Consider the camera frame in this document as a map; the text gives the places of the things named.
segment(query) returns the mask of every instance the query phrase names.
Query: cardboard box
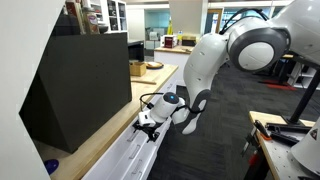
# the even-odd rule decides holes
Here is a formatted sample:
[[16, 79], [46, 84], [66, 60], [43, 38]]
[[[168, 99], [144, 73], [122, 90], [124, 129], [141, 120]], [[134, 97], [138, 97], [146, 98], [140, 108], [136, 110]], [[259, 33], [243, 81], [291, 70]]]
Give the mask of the cardboard box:
[[129, 66], [131, 76], [143, 76], [146, 74], [147, 66], [143, 62], [131, 62]]

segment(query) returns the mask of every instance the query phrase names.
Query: wooden countertop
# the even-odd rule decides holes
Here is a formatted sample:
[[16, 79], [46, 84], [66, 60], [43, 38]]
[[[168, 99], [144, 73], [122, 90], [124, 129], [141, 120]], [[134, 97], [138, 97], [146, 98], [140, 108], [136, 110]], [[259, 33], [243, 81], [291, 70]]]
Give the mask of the wooden countertop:
[[177, 69], [178, 66], [165, 64], [162, 69], [147, 70], [144, 76], [133, 77], [138, 80], [155, 81], [157, 84], [150, 85], [132, 82], [132, 101], [85, 141], [75, 153], [69, 154], [51, 146], [35, 142], [42, 160], [59, 160], [59, 168], [51, 174], [51, 179], [80, 179], [83, 177], [138, 115], [140, 111], [140, 96], [145, 93], [159, 91]]
[[[249, 112], [250, 120], [253, 123], [255, 120], [259, 120], [263, 126], [266, 125], [266, 123], [279, 123], [279, 124], [286, 124], [286, 122], [282, 119], [281, 116], [272, 115], [272, 114], [266, 114], [266, 113], [260, 113], [255, 111]], [[306, 125], [312, 127], [315, 122], [301, 120], [301, 122]], [[268, 148], [266, 147], [265, 141], [262, 138], [262, 136], [257, 135], [260, 145], [262, 147], [262, 150], [264, 152], [264, 155], [268, 161], [271, 173], [274, 177], [274, 179], [280, 179], [278, 172], [276, 170], [276, 167], [274, 166], [274, 163], [272, 161], [272, 158], [270, 157], [270, 153], [268, 151]]]
[[191, 46], [175, 46], [174, 48], [164, 48], [158, 47], [154, 51], [158, 52], [169, 52], [169, 53], [179, 53], [179, 54], [190, 54], [194, 47]]

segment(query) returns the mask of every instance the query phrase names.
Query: wooden table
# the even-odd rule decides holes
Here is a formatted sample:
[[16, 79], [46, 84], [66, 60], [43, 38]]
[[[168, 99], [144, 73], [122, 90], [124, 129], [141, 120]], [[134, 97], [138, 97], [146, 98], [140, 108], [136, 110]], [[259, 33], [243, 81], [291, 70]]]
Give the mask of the wooden table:
[[[259, 120], [263, 126], [266, 123], [286, 124], [282, 117], [277, 115], [250, 111], [249, 116], [252, 123]], [[301, 122], [310, 127], [315, 124], [315, 122], [306, 120], [301, 120]], [[313, 177], [311, 172], [302, 169], [301, 165], [293, 158], [290, 147], [273, 140], [266, 141], [259, 133], [257, 133], [257, 137], [274, 179], [298, 179], [297, 175]]]
[[192, 46], [175, 46], [174, 48], [158, 47], [154, 51], [168, 52], [168, 53], [179, 53], [179, 54], [191, 54], [194, 47]]
[[80, 179], [137, 116], [140, 111], [139, 97], [145, 93], [158, 92], [177, 69], [177, 66], [165, 64], [160, 70], [147, 70], [142, 77], [132, 77], [137, 80], [155, 81], [157, 84], [132, 82], [132, 101], [85, 141], [75, 153], [69, 154], [36, 142], [43, 160], [59, 160], [59, 168], [51, 174], [51, 179]]

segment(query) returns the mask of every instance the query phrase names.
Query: black panel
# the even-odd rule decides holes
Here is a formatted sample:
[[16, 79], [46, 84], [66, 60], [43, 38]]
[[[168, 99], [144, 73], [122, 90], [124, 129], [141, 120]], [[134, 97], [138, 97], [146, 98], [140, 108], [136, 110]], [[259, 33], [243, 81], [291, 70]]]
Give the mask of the black panel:
[[31, 137], [74, 152], [132, 99], [127, 34], [51, 38], [28, 94]]
[[144, 41], [128, 41], [129, 59], [144, 61]]

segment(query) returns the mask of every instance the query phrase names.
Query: cable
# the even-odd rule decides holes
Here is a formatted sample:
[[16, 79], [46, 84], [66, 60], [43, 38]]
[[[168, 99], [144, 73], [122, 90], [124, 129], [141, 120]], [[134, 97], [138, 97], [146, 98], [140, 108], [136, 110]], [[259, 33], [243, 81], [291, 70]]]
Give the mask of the cable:
[[269, 17], [262, 12], [262, 9], [243, 8], [243, 9], [240, 9], [239, 11], [237, 11], [235, 14], [233, 14], [233, 15], [231, 16], [231, 18], [228, 19], [228, 21], [224, 24], [224, 26], [223, 26], [222, 30], [219, 32], [219, 34], [220, 34], [220, 35], [223, 35], [232, 25], [234, 25], [236, 22], [238, 22], [238, 21], [242, 20], [243, 18], [245, 18], [245, 17], [240, 18], [240, 19], [237, 20], [235, 23], [233, 23], [232, 25], [230, 25], [229, 27], [227, 27], [228, 24], [229, 24], [229, 22], [230, 22], [233, 18], [235, 18], [238, 14], [241, 14], [241, 13], [244, 13], [244, 12], [247, 12], [247, 11], [250, 11], [250, 10], [255, 11], [256, 13], [258, 13], [258, 14], [261, 16], [261, 18], [264, 19], [265, 21], [267, 21], [267, 20], [269, 19]]
[[204, 112], [204, 111], [206, 110], [206, 108], [203, 108], [202, 110], [194, 111], [194, 110], [192, 110], [192, 109], [190, 108], [190, 106], [188, 106], [188, 105], [183, 105], [183, 106], [177, 107], [177, 108], [174, 110], [174, 112], [179, 111], [180, 109], [184, 109], [184, 108], [187, 108], [192, 114], [199, 114], [199, 113], [202, 113], [202, 112]]
[[140, 110], [142, 111], [142, 103], [147, 105], [147, 108], [152, 109], [153, 108], [153, 104], [152, 103], [147, 103], [145, 101], [142, 100], [143, 97], [145, 96], [152, 96], [152, 95], [163, 95], [163, 93], [147, 93], [147, 94], [143, 94], [140, 96], [139, 100], [140, 100]]

